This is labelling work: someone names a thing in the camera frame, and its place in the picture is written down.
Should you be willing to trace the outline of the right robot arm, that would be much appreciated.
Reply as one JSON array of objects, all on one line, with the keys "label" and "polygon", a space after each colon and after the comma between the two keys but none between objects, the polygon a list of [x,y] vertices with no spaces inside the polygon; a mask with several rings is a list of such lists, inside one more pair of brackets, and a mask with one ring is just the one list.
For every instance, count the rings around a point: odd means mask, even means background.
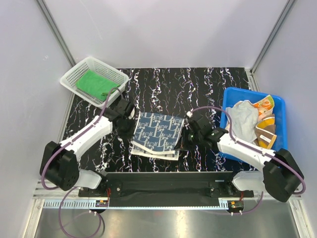
[{"label": "right robot arm", "polygon": [[280,202],[287,202],[292,195],[305,192],[304,175],[288,150],[264,149],[238,139],[224,128],[212,128],[205,117],[191,111],[187,113],[186,119],[189,127],[182,131],[179,140],[183,150],[196,145],[203,146],[215,153],[236,157],[260,172],[259,176],[237,172],[225,184],[229,196],[237,196],[245,190],[258,190],[268,192]]}]

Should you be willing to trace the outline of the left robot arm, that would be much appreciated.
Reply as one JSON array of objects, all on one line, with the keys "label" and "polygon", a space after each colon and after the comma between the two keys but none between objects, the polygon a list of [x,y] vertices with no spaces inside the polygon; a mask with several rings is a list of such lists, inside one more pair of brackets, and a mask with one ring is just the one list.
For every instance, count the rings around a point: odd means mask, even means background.
[{"label": "left robot arm", "polygon": [[107,194],[106,177],[79,168],[79,160],[95,143],[113,131],[121,138],[131,139],[135,127],[134,114],[134,104],[120,99],[113,108],[103,108],[99,116],[73,136],[59,143],[49,142],[44,148],[40,166],[42,187],[63,191],[80,187],[95,196]]}]

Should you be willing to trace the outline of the brown yellow towel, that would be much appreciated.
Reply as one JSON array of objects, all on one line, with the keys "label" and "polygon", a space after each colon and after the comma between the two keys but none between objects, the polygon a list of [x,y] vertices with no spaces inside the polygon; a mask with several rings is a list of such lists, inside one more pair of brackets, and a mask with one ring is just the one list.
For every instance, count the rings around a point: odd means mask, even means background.
[{"label": "brown yellow towel", "polygon": [[258,145],[265,149],[271,149],[276,141],[275,114],[264,117],[255,126]]}]

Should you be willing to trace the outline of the green microfiber towel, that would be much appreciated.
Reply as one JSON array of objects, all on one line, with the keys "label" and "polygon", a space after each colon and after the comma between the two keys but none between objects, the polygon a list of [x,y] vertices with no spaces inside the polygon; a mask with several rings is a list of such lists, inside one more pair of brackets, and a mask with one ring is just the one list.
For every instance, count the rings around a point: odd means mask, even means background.
[{"label": "green microfiber towel", "polygon": [[118,83],[100,76],[91,70],[88,70],[75,85],[78,89],[102,102],[106,100],[112,88],[120,86]]}]

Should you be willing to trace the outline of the blue white patterned towel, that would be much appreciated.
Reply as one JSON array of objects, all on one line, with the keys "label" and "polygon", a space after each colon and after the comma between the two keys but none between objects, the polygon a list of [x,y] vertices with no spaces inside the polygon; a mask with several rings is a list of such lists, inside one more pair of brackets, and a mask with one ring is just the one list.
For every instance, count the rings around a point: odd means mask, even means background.
[{"label": "blue white patterned towel", "polygon": [[177,161],[175,146],[185,119],[158,113],[139,113],[131,141],[131,154],[154,159]]}]

